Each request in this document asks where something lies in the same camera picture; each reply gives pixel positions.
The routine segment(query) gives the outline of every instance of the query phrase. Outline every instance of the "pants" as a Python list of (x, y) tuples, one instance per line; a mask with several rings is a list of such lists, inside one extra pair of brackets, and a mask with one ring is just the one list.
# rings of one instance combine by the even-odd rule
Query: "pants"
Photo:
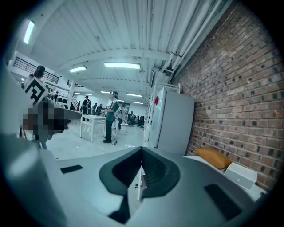
[(118, 129), (119, 129), (119, 130), (121, 129), (121, 122), (122, 122), (122, 119), (119, 118), (119, 119), (118, 119)]
[(111, 141), (111, 126), (114, 121), (106, 121), (106, 140)]
[(88, 109), (87, 108), (83, 108), (83, 114), (88, 115)]

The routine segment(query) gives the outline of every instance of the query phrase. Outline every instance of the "floor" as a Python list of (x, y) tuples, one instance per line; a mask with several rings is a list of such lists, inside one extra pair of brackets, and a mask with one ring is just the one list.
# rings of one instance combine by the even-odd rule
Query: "floor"
[[(139, 127), (123, 126), (117, 135), (117, 144), (103, 143), (104, 124), (95, 126), (94, 141), (91, 143), (91, 129), (88, 125), (83, 125), (82, 138), (80, 138), (80, 124), (70, 125), (69, 129), (63, 133), (53, 135), (52, 139), (47, 141), (47, 149), (52, 151), (54, 158), (59, 160), (91, 157), (103, 155), (105, 153), (115, 152), (129, 147), (143, 145), (144, 131)], [(113, 136), (116, 137), (116, 131), (113, 130)], [(137, 200), (139, 175), (135, 177), (128, 188), (128, 202), (130, 215), (134, 215), (141, 205)]]

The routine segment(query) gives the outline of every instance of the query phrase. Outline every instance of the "brick wall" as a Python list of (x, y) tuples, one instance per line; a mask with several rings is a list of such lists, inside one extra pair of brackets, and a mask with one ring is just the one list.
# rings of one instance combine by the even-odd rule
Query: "brick wall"
[(284, 68), (264, 25), (231, 5), (173, 84), (196, 100), (187, 155), (212, 147), (275, 185), (284, 159)]

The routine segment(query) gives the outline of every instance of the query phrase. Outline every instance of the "white box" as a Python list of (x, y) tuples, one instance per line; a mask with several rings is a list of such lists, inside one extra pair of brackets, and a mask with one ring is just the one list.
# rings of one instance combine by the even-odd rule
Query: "white box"
[(256, 171), (243, 167), (234, 162), (229, 165), (224, 176), (247, 190), (250, 190), (257, 180)]

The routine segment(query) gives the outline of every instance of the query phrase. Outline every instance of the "black rubber pad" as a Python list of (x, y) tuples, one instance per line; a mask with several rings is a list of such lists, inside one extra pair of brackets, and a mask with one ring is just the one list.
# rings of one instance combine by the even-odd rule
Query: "black rubber pad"
[(218, 185), (211, 184), (204, 187), (204, 189), (207, 191), (227, 221), (241, 213), (241, 209), (223, 192)]
[(174, 162), (148, 148), (138, 147), (104, 164), (99, 171), (99, 178), (110, 193), (125, 196), (141, 166), (145, 171), (147, 185), (142, 198), (164, 196), (181, 177)]
[(80, 166), (80, 165), (73, 165), (73, 166), (61, 168), (61, 172), (62, 172), (63, 174), (65, 174), (65, 173), (77, 171), (77, 170), (82, 169), (82, 168), (83, 168), (83, 167)]

